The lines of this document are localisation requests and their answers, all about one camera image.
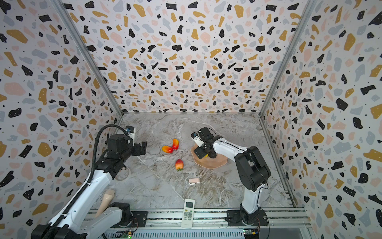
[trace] terrazzo pattern panel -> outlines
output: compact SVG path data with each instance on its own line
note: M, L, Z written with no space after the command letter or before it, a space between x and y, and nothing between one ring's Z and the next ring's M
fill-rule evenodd
M317 1L264 120L317 238L382 238L380 1Z
M305 0L65 0L124 112L256 112Z
M0 238L24 239L82 185L117 119L49 1L0 7Z

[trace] cable hose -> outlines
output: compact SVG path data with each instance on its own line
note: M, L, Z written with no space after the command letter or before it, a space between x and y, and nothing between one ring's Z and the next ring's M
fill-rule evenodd
M52 236L52 233L53 231L55 230L55 228L58 226L58 224L62 221L62 219L64 219L64 214L67 214L71 207L74 205L74 203L77 201L77 199L81 196L81 194L85 191L85 189L90 185L90 182L92 181L93 179L93 176L94 176L94 171L96 170L96 157L97 157L97 147L98 147L98 142L99 142L99 138L101 137L101 134L102 132L108 128L108 127L116 127L120 130L122 130L122 132L125 133L126 136L129 136L129 134L119 125L114 125L114 124L110 124L110 125L105 125L103 126L98 134L97 134L97 137L95 138L94 140L94 149L93 149L93 159L92 159L92 167L90 169L90 174L89 174L89 179L88 181L86 182L86 184L84 184L82 186L82 188L78 191L78 193L73 197L73 200L70 201L70 203L68 204L68 206L65 208L65 210L63 211L63 213L59 216L59 218L56 220L56 222L49 228L49 230L47 231L47 233L45 233L43 239L51 239L51 236Z

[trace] remote control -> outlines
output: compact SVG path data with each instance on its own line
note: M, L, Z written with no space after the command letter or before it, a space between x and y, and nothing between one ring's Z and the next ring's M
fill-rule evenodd
M195 207L195 200L193 199L185 200L185 206L183 209L183 218L182 218L183 228L192 228L192 221L194 218L194 207Z

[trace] beige handle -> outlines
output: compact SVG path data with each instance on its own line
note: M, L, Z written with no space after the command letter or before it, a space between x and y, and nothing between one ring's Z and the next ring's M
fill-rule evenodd
M99 206L95 217L98 217L106 210L109 203L113 200L114 194L115 194L115 191L113 189L106 190L104 194L104 198L102 199L101 205Z

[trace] metal corner post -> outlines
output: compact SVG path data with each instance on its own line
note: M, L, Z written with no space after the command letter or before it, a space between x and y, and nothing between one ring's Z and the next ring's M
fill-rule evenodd
M90 55L89 51L87 50L86 45L81 39L81 36L79 32L77 31L76 26L72 22L68 12L66 11L64 4L61 0L50 0L52 3L54 9L56 10L57 14L62 19L62 22L65 24L66 29L70 33L70 35L73 37L74 42L78 46L80 52L82 53L82 56L85 58L85 61L89 65L90 69L95 74L96 78L98 79L99 84L101 85L104 93L109 98L110 104L114 107L114 110L119 118L122 118L123 112L119 108L119 105L117 101L115 100L112 92L110 91L109 87L107 86L107 83L104 81L104 77L102 76L102 73L98 69L95 61L93 60L92 56Z
M292 40L288 46L288 49L286 50L286 53L285 53L284 58L281 62L280 68L277 71L277 74L275 76L275 80L273 81L272 85L270 86L268 94L265 97L264 103L263 103L261 110L260 110L260 117L264 115L264 113L267 109L267 106L268 106L270 100L272 99L272 95L276 91L276 88L281 81L281 77L284 74L285 69L287 68L288 62L293 55L293 51L298 44L298 40L300 39L300 37L301 37L301 35L305 29L305 25L308 22L309 17L312 14L312 11L313 11L314 6L316 5L316 2L317 2L317 0L308 0L308 3L305 6L305 9L304 9L303 14L301 16L301 20L298 23L298 26L296 28L296 32L292 37Z

